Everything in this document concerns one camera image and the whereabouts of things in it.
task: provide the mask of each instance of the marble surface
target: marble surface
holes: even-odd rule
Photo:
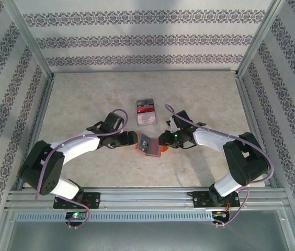
[[[138,127],[135,102],[153,98],[157,124]],[[127,130],[158,137],[171,114],[186,110],[194,122],[224,132],[243,133],[248,125],[228,71],[103,72],[56,74],[39,140],[56,142],[76,136],[122,108]],[[147,157],[134,146],[88,152],[64,165],[62,177],[85,187],[210,186],[228,172],[222,153],[207,147],[169,149],[161,158]]]

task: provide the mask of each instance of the cable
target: cable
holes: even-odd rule
[[[124,113],[124,115],[126,116],[126,118],[125,118],[125,120],[124,120],[124,123],[123,123],[123,126],[122,126],[119,130],[114,131],[114,132],[109,132],[109,133],[95,133],[95,134],[90,133],[90,134],[80,135],[80,136],[77,136],[77,137],[71,138],[71,139],[69,139],[69,140],[64,141],[62,144],[58,145],[57,147],[55,147],[55,148],[54,148],[54,149],[48,154],[47,158],[46,158],[45,161],[44,161],[44,164],[43,164],[43,167],[42,167],[41,174],[40,174],[40,176],[39,176],[38,185],[37,185],[37,189],[36,189],[36,195],[35,195],[35,199],[36,199],[36,200],[38,200],[38,196],[39,196],[39,193],[40,193],[41,185],[42,185],[42,183],[43,183],[43,179],[44,179],[44,173],[45,173],[45,170],[46,170],[46,168],[47,168],[47,165],[48,165],[48,162],[49,162],[49,159],[51,158],[51,156],[52,156],[52,155],[53,155],[58,149],[62,148],[64,145],[69,144],[69,143],[72,143],[72,142],[74,142],[74,141],[76,141],[76,140],[83,139],[83,138],[98,137],[98,136],[109,136],[109,135],[113,135],[113,134],[116,134],[116,133],[121,132],[121,131],[127,126],[127,123],[128,123],[128,119],[129,119],[129,117],[128,117],[127,112],[124,111],[124,110],[122,110],[122,109],[115,109],[113,112],[116,112],[116,111],[122,111],[122,112]],[[86,216],[86,219],[85,219],[81,224],[79,224],[78,226],[75,226],[75,227],[74,227],[75,229],[77,229],[77,228],[83,226],[83,225],[88,221],[88,219],[89,219],[89,217],[90,217],[90,210],[89,210],[89,208],[88,208],[86,205],[81,204],[81,203],[78,203],[78,202],[76,202],[76,201],[70,200],[70,199],[65,198],[65,197],[62,197],[62,196],[57,196],[57,197],[58,197],[58,198],[61,198],[61,199],[63,199],[63,200],[66,200],[66,201],[68,201],[68,202],[70,202],[70,203],[76,204],[76,205],[78,205],[78,206],[80,206],[80,207],[83,207],[83,208],[85,208],[85,209],[87,210],[87,216]],[[69,228],[71,228],[71,225],[70,225],[71,219],[72,219],[72,218],[70,218],[69,221],[68,221]]]
[[[35,200],[38,200],[38,195],[39,195],[39,192],[41,190],[41,186],[42,186],[42,183],[43,183],[43,179],[44,179],[44,173],[45,173],[45,169],[47,168],[47,165],[48,165],[48,162],[51,158],[51,156],[60,148],[62,148],[64,145],[66,144],[69,144],[69,143],[72,143],[76,140],[79,140],[79,139],[83,139],[83,138],[93,138],[93,137],[98,137],[98,136],[109,136],[109,135],[113,135],[113,134],[116,134],[116,133],[119,133],[121,132],[126,126],[127,126],[127,123],[128,123],[128,114],[126,111],[122,110],[122,109],[116,109],[114,110],[113,112],[116,112],[116,111],[122,111],[125,115],[126,115],[126,119],[124,120],[124,123],[123,123],[123,126],[118,129],[117,131],[114,131],[114,132],[108,132],[108,133],[95,133],[95,134],[92,134],[92,133],[89,133],[89,134],[85,134],[85,135],[80,135],[80,136],[77,136],[77,137],[74,137],[74,138],[71,138],[69,140],[66,140],[64,141],[63,143],[59,144],[57,147],[55,147],[47,156],[47,158],[45,159],[44,161],[44,164],[43,164],[43,167],[42,167],[42,171],[41,171],[41,174],[39,176],[39,180],[38,180],[38,185],[37,185],[37,189],[36,189],[36,195],[35,195]]]
[[[78,229],[79,227],[81,227],[81,226],[83,226],[83,225],[86,224],[86,222],[89,220],[89,217],[90,217],[90,209],[88,208],[88,206],[86,206],[86,205],[84,205],[84,204],[81,204],[81,203],[79,203],[79,202],[76,202],[76,201],[74,201],[74,200],[70,200],[70,199],[68,199],[68,198],[65,198],[65,197],[59,196],[59,195],[56,196],[56,197],[61,198],[62,200],[66,200],[66,201],[68,201],[68,202],[70,202],[70,203],[73,203],[73,204],[76,204],[76,205],[78,205],[78,206],[80,206],[80,207],[85,208],[85,209],[87,210],[87,215],[86,215],[85,220],[84,220],[82,223],[80,223],[78,226],[74,226],[74,228],[75,228],[75,229]],[[69,228],[72,227],[72,226],[70,225],[71,220],[72,220],[72,217],[69,218],[69,221],[67,222]]]
[[[243,144],[249,145],[249,146],[251,146],[252,148],[254,148],[255,150],[259,151],[259,152],[265,157],[265,159],[267,160],[267,162],[268,162],[268,164],[269,164],[271,170],[270,170],[269,175],[267,175],[267,177],[265,177],[265,178],[263,178],[263,179],[261,179],[261,180],[253,181],[253,182],[251,182],[250,184],[256,184],[256,183],[260,183],[260,182],[267,181],[267,180],[269,180],[269,179],[273,176],[273,173],[274,173],[274,165],[273,165],[273,162],[271,161],[271,159],[269,158],[269,156],[268,156],[268,155],[267,155],[267,154],[266,154],[266,153],[265,153],[260,147],[258,147],[258,146],[256,146],[256,145],[252,144],[251,142],[249,142],[249,141],[247,141],[247,140],[243,140],[243,139],[241,139],[241,138],[239,138],[239,137],[236,137],[236,136],[233,136],[233,135],[230,135],[230,134],[224,133],[224,132],[220,132],[220,131],[218,131],[218,130],[214,130],[214,129],[212,129],[212,128],[205,128],[205,127],[202,127],[202,126],[200,126],[200,125],[198,125],[198,124],[195,124],[195,123],[193,123],[192,121],[190,121],[190,120],[188,120],[188,119],[185,119],[185,118],[181,117],[180,115],[176,114],[176,113],[174,112],[173,107],[170,106],[170,105],[168,105],[168,104],[165,104],[165,108],[166,108],[170,113],[172,113],[174,116],[176,116],[176,117],[178,117],[179,119],[181,119],[181,120],[183,120],[183,121],[185,121],[185,122],[191,124],[192,126],[195,126],[195,127],[197,127],[197,128],[201,128],[201,129],[203,129],[203,130],[205,130],[205,131],[209,131],[209,132],[212,132],[212,133],[215,133],[215,134],[221,135],[221,136],[226,137],[226,138],[231,138],[231,139],[234,139],[234,140],[238,140],[238,141],[242,142]],[[248,190],[247,188],[244,188],[244,187],[241,187],[241,188],[239,188],[238,190],[236,190],[236,192],[241,192],[241,191],[247,191],[247,195],[246,195],[246,197],[245,197],[243,203],[241,204],[241,206],[238,208],[236,214],[235,214],[231,219],[229,219],[227,222],[225,222],[225,223],[222,222],[222,221],[220,221],[220,220],[216,220],[216,219],[214,219],[214,221],[219,222],[219,224],[216,223],[216,227],[218,227],[218,226],[223,226],[223,227],[224,227],[224,226],[228,225],[228,224],[231,223],[231,222],[237,217],[237,215],[240,213],[241,209],[244,207],[245,203],[247,202],[247,200],[248,200],[248,196],[249,196],[249,194],[250,194],[250,190]]]
[[[250,194],[250,190],[248,190],[247,188],[241,188],[240,190],[238,190],[238,192],[242,192],[242,191],[246,191],[247,194],[246,194],[246,197],[245,197],[243,203],[242,203],[241,206],[238,208],[236,214],[235,214],[234,216],[232,216],[232,218],[229,219],[227,222],[223,222],[223,221],[220,221],[220,220],[216,220],[216,219],[214,219],[214,221],[216,221],[216,222],[219,223],[219,224],[216,223],[216,224],[214,224],[214,225],[216,225],[216,226],[223,226],[223,227],[224,227],[224,226],[228,225],[229,223],[231,223],[231,222],[237,217],[237,215],[240,213],[240,211],[241,211],[241,210],[243,209],[243,207],[245,206],[245,203],[247,202],[247,200],[248,200],[248,196],[249,196],[249,194]]]
[[[180,148],[181,148],[181,149],[184,149],[184,150],[187,150],[187,149],[191,149],[191,148],[193,148],[194,146],[197,146],[197,145],[191,145],[191,146],[186,147],[186,148],[184,148],[184,147],[180,147]]]
[[[172,108],[172,106],[170,106],[170,105],[168,105],[168,104],[165,105],[165,108],[166,108],[170,113],[172,113],[174,116],[176,116],[176,117],[178,117],[179,119],[181,119],[181,120],[183,120],[183,121],[185,121],[185,122],[191,124],[192,126],[195,126],[195,127],[197,127],[197,128],[201,128],[201,129],[203,129],[203,130],[205,130],[205,131],[209,131],[209,132],[212,132],[212,133],[215,133],[215,134],[221,135],[221,136],[226,137],[226,138],[231,138],[231,139],[234,139],[234,140],[238,140],[238,141],[240,141],[240,142],[242,142],[242,143],[244,143],[244,144],[246,144],[246,145],[251,146],[252,148],[254,148],[255,150],[257,150],[258,152],[260,152],[260,153],[265,157],[265,159],[267,160],[267,162],[268,162],[268,164],[269,164],[269,166],[270,166],[270,168],[271,168],[271,171],[270,171],[269,175],[267,175],[267,177],[265,177],[265,178],[263,178],[263,179],[261,179],[261,180],[253,181],[253,182],[251,182],[250,184],[256,184],[256,183],[260,183],[260,182],[267,181],[267,180],[269,180],[269,179],[273,176],[273,173],[274,173],[274,165],[273,165],[272,161],[270,160],[269,156],[268,156],[268,155],[267,155],[267,154],[266,154],[266,153],[265,153],[260,147],[258,147],[258,146],[256,146],[256,145],[252,144],[251,142],[249,142],[249,141],[247,141],[247,140],[243,140],[243,139],[241,139],[241,138],[239,138],[239,137],[237,137],[237,136],[233,136],[233,135],[230,135],[230,134],[227,134],[227,133],[224,133],[224,132],[220,132],[220,131],[218,131],[218,130],[214,130],[214,129],[212,129],[212,128],[205,128],[205,127],[202,127],[202,126],[200,126],[200,125],[198,125],[198,124],[195,124],[195,123],[193,123],[192,121],[190,121],[190,120],[188,120],[188,119],[185,119],[185,118],[181,117],[180,115],[176,114],[176,113],[174,112],[174,109]]]

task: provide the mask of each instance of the patterned wallpaper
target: patterned wallpaper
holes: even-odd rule
[[[237,69],[271,0],[17,1],[53,72]]]
[[[243,81],[295,215],[295,0],[284,3]]]
[[[30,143],[46,81],[0,1],[0,218]]]

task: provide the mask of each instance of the robotic arm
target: robotic arm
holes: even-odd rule
[[[184,110],[177,115],[191,121]],[[205,130],[189,124],[175,115],[166,123],[170,126],[170,130],[165,131],[159,137],[159,145],[175,149],[188,149],[196,145],[205,145],[225,154],[229,173],[209,187],[209,197],[216,206],[224,204],[233,191],[247,186],[269,169],[266,159],[259,151],[238,140],[210,132],[211,128],[204,123],[197,125],[204,127]],[[249,132],[239,135],[239,138],[260,148],[253,134]],[[186,142],[192,143],[192,146],[185,148]]]
[[[60,149],[51,155],[48,161],[40,187],[40,194],[47,195],[52,193],[56,196],[81,202],[84,192],[83,188],[69,179],[60,177],[63,165],[86,152],[95,151],[103,146],[114,149],[120,146],[136,144],[137,134],[133,131],[108,136],[84,137],[87,134],[99,135],[100,133],[115,132],[123,123],[124,119],[121,116],[111,112],[104,122],[98,122],[94,126],[87,128],[80,135],[82,137],[79,137],[77,140],[66,144],[63,143],[67,141],[55,143],[37,142],[20,169],[20,177],[34,189],[37,189],[44,161],[50,152],[62,145]]]

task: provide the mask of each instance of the small box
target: small box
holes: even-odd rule
[[[152,98],[136,101],[137,125],[156,124],[157,117]]]
[[[136,144],[136,151],[146,156],[160,157],[162,152],[167,150],[167,146],[159,145],[157,138],[149,138],[143,133],[138,134],[138,142]]]

